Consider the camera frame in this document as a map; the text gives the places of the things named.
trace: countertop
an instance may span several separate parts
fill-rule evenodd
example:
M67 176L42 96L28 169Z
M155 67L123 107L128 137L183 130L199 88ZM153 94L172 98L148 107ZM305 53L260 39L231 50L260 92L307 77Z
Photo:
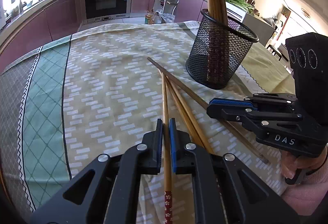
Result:
M40 0L35 5L31 6L30 8L26 9L24 12L20 13L16 16L12 22L7 25L1 32L0 32L0 49L3 42L12 34L16 28L18 28L25 20L31 17L35 12L52 2L53 0Z

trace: plastic bag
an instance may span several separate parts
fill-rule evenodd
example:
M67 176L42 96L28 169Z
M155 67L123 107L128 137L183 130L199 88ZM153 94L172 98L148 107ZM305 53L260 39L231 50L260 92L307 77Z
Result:
M163 13L163 14L161 14L161 17L165 21L165 23L173 23L175 15Z

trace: patterned tablecloth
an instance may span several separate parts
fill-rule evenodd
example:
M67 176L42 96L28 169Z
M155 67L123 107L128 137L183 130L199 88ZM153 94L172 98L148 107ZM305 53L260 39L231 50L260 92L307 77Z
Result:
M124 153L162 117L161 79L151 56L209 102L252 93L291 92L294 81L260 43L254 44L223 90L194 82L185 69L199 23L108 24L40 47L0 76L1 165L8 193L25 220L101 153ZM248 139L262 163L183 93L218 155L241 159L275 192L286 188L280 153ZM186 127L169 97L169 117ZM164 222L163 168L141 179L137 223ZM173 176L173 221L194 223L191 177Z

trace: green vegetable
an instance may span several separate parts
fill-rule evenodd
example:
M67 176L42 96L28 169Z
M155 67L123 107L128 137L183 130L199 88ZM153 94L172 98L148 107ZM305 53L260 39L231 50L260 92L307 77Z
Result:
M248 4L247 2L245 2L245 0L226 0L226 1L232 5L235 5L239 8L241 8L245 12L248 12L251 15L254 15L254 7L250 4Z

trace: basket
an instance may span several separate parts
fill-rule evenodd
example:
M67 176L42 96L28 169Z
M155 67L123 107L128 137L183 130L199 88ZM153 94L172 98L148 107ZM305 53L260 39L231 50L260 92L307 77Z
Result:
M198 83L211 89L224 88L252 44L259 39L244 24L228 17L228 26L201 10L204 16L192 46L186 69Z

